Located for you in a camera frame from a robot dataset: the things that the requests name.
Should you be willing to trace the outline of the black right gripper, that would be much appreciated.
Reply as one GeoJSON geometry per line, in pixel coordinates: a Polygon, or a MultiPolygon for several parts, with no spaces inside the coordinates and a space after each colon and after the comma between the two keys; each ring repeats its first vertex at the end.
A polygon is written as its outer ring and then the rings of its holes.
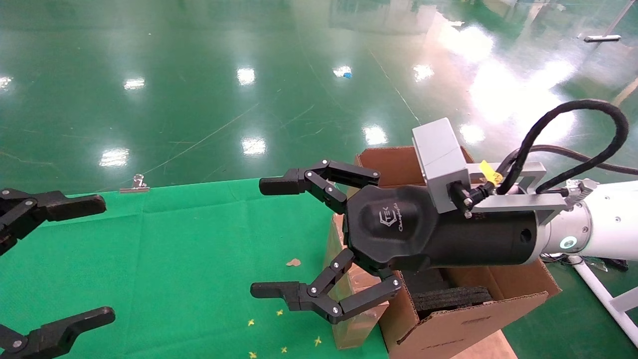
{"type": "Polygon", "coordinates": [[[458,209],[439,213],[425,186],[376,187],[380,172],[344,162],[323,160],[287,170],[282,177],[261,178],[263,195],[308,192],[337,214],[344,214],[348,247],[311,284],[257,282],[254,298],[281,298],[290,311],[312,311],[332,325],[349,320],[394,298],[401,280],[387,271],[381,281],[341,301],[328,294],[357,259],[368,271],[385,268],[508,266],[526,263],[538,229],[533,211],[477,213],[466,218],[458,209]],[[359,188],[349,199],[336,184],[359,188]]]}

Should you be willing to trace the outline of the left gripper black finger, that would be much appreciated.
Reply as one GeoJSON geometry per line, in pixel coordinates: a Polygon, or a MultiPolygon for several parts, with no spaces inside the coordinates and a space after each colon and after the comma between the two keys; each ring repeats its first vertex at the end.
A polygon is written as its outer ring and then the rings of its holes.
{"type": "Polygon", "coordinates": [[[105,200],[97,194],[66,197],[61,191],[27,193],[5,188],[0,193],[0,254],[11,250],[44,222],[105,213],[105,200]]]}
{"type": "Polygon", "coordinates": [[[1,326],[2,359],[54,359],[68,354],[80,334],[113,323],[114,309],[100,307],[54,321],[26,336],[1,326]]]}

